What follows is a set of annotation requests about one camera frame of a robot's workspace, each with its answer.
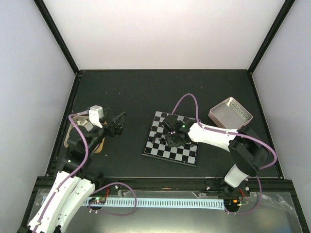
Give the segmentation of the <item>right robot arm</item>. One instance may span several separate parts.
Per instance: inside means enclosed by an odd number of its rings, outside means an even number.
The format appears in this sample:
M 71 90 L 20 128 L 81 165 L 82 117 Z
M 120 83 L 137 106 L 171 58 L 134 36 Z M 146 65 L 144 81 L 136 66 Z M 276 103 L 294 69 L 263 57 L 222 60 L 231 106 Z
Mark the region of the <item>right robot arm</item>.
M 268 150 L 258 139 L 248 138 L 252 130 L 246 132 L 225 130 L 208 125 L 200 125 L 195 120 L 164 120 L 162 126 L 168 131 L 166 141 L 169 147 L 179 147 L 187 143 L 204 143 L 219 147 L 230 153 L 234 165 L 227 172 L 221 183 L 222 192 L 231 196 L 239 185 L 248 177 L 255 177 L 268 157 Z

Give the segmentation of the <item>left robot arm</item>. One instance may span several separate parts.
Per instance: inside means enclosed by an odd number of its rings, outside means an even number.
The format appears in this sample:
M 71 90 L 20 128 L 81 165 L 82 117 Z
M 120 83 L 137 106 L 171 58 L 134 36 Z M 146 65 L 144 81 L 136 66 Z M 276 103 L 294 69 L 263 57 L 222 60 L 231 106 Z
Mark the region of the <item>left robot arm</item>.
M 62 159 L 54 183 L 42 206 L 27 226 L 19 233 L 63 233 L 82 203 L 92 193 L 104 189 L 103 175 L 88 167 L 91 155 L 103 144 L 107 136 L 121 135 L 126 113 L 109 117 L 110 109 L 98 105 L 70 114 L 67 152 Z

